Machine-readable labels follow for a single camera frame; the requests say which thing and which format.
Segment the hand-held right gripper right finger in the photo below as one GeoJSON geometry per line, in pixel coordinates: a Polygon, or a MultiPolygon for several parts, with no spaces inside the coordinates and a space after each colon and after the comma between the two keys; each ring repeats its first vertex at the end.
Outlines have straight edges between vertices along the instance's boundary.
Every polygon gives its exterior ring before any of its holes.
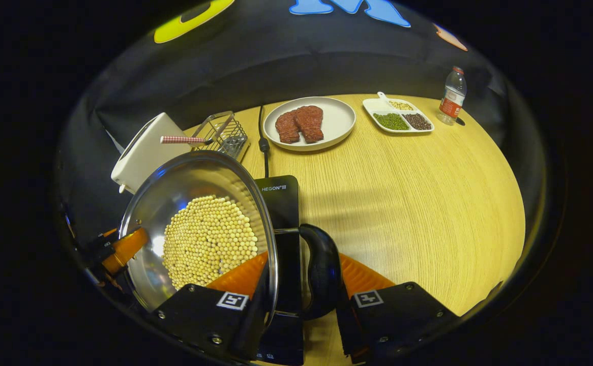
{"type": "Polygon", "coordinates": [[[396,284],[346,255],[336,309],[345,356],[389,363],[457,326],[460,318],[413,281],[396,284]]]}

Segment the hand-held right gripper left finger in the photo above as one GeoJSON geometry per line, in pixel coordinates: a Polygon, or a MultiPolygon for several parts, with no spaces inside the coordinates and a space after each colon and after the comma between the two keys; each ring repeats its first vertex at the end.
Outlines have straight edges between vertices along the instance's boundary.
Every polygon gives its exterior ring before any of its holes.
{"type": "Polygon", "coordinates": [[[259,253],[207,287],[185,285],[152,312],[153,324],[211,357],[253,360],[268,312],[267,259],[259,253]]]}

